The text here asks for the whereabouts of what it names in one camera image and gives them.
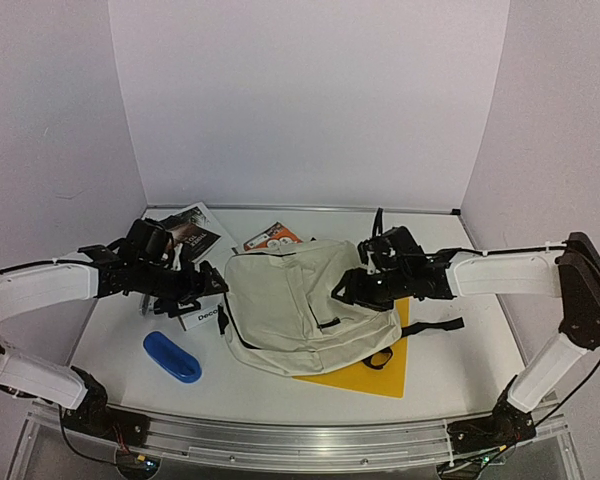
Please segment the white Decorate furniture book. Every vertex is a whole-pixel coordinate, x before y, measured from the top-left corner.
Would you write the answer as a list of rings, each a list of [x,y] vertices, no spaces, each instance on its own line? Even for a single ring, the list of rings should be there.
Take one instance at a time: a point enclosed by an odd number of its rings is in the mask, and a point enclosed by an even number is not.
[[[200,310],[179,315],[179,324],[184,331],[189,331],[206,323],[217,321],[222,307],[223,305],[218,303]]]

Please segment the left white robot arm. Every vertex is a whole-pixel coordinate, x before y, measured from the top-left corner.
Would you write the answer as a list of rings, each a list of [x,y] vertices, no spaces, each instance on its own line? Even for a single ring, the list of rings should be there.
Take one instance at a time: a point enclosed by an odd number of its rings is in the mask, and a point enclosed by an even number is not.
[[[143,218],[108,245],[0,268],[0,390],[74,411],[90,433],[107,434],[115,420],[106,388],[59,357],[69,350],[68,333],[61,332],[57,347],[41,335],[28,341],[24,333],[41,326],[46,314],[84,313],[88,305],[120,294],[148,296],[157,313],[175,317],[227,290],[209,261],[196,260],[173,231]],[[16,330],[18,322],[23,333]]]

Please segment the blue glasses case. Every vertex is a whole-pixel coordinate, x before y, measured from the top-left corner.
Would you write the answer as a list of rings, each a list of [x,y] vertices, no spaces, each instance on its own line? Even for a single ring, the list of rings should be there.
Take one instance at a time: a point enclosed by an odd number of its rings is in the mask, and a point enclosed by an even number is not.
[[[143,348],[158,366],[182,383],[193,384],[202,377],[199,361],[162,332],[149,333]]]

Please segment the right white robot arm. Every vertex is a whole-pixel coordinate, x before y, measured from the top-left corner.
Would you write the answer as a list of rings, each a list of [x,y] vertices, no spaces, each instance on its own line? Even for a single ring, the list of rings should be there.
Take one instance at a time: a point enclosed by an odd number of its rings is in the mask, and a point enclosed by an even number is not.
[[[554,328],[535,356],[505,387],[490,416],[529,415],[584,357],[600,348],[600,255],[583,232],[540,246],[426,251],[408,229],[362,241],[360,263],[331,289],[348,305],[387,310],[403,298],[452,301],[530,297],[554,303]]]

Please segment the silver metal stapler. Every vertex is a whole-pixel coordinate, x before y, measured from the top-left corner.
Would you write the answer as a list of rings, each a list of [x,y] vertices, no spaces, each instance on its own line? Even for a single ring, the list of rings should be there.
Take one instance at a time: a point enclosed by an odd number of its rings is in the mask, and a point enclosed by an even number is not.
[[[160,312],[156,311],[156,297],[144,294],[140,300],[139,312],[142,317],[152,317],[159,315]]]

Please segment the beige canvas backpack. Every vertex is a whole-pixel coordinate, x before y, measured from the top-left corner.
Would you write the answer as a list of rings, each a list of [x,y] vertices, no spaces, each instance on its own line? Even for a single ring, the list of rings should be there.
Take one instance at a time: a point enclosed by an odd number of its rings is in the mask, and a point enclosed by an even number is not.
[[[404,327],[395,307],[377,311],[333,298],[344,274],[359,265],[355,246],[335,240],[231,257],[218,310],[230,352],[245,365],[285,377],[327,374],[358,362],[381,370],[400,340],[463,328],[462,318]]]

